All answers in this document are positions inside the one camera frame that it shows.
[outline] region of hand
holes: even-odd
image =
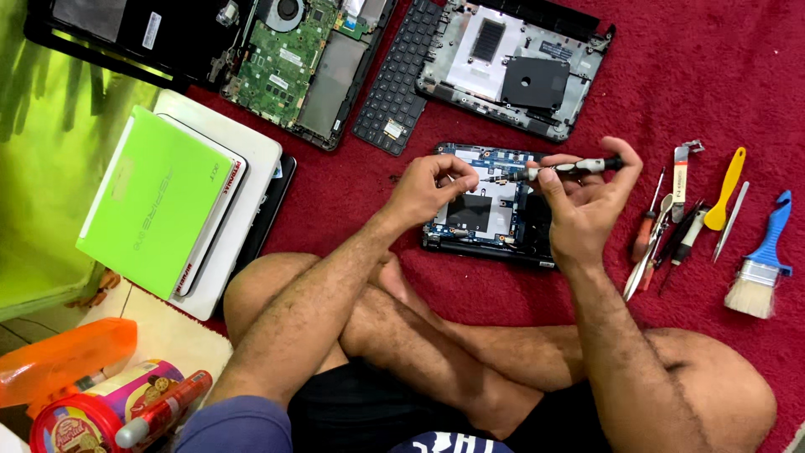
[[[378,215],[385,216],[402,234],[430,221],[450,200],[477,186],[478,173],[452,154],[418,157],[408,165]]]
[[[608,184],[600,174],[585,175],[578,181],[562,181],[553,169],[539,172],[539,188],[553,213],[551,253],[566,273],[602,266],[609,232],[643,168],[640,157],[626,141],[604,137],[601,147],[623,159],[623,168]],[[540,165],[547,167],[578,160],[578,157],[559,154],[544,157]],[[537,166],[534,162],[526,165]]]

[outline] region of man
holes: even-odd
[[[754,451],[776,413],[763,378],[714,339],[641,332],[607,277],[603,248],[642,162],[621,139],[601,145],[624,161],[608,184],[539,173],[578,326],[462,326],[428,309],[388,247],[478,175],[419,158],[326,258],[265,256],[237,276],[235,351],[177,451]]]

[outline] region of foot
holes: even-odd
[[[403,275],[403,268],[394,253],[388,251],[380,263],[372,271],[369,283],[386,291],[390,296],[402,302],[405,306],[428,321],[436,316],[430,307],[417,296],[411,285]]]

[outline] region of blue circuit board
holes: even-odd
[[[468,162],[478,171],[481,179],[517,172],[525,167],[528,160],[541,156],[505,148],[456,143],[440,143],[435,152],[453,154]],[[526,221],[522,213],[525,212],[526,199],[531,191],[524,182],[505,185],[481,182],[475,193],[465,194],[449,203],[423,226],[426,239],[450,239],[516,249],[525,235]]]

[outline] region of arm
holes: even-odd
[[[456,179],[445,179],[448,176]],[[287,407],[337,341],[388,247],[477,182],[472,167],[455,156],[414,160],[382,210],[263,310],[233,353],[208,404],[255,395]]]
[[[583,187],[563,186],[552,170],[539,173],[553,212],[551,249],[573,293],[584,368],[601,427],[615,451],[711,451],[681,387],[660,363],[604,270],[606,239],[642,162],[623,140],[607,137],[601,145],[624,161],[609,184],[587,177]],[[553,156],[542,164],[566,158]]]

